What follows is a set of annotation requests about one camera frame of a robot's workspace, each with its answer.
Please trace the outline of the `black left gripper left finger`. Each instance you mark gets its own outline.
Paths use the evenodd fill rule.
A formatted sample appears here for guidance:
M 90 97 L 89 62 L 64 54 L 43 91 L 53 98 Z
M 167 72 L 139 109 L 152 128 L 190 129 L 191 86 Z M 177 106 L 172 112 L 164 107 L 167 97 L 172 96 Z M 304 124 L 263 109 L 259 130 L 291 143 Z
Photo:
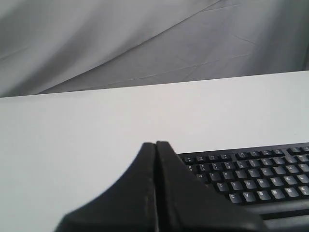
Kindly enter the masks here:
M 66 214 L 57 232 L 155 232 L 155 145 L 144 143 L 123 175 L 104 193 Z

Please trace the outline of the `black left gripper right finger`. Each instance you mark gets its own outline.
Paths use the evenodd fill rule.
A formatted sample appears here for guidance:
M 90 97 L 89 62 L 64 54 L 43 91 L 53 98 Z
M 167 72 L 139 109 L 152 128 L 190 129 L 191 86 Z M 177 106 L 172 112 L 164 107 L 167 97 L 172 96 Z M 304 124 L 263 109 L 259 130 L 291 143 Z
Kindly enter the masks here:
M 156 143 L 155 193 L 162 232 L 266 232 L 263 220 L 189 172 L 168 142 Z

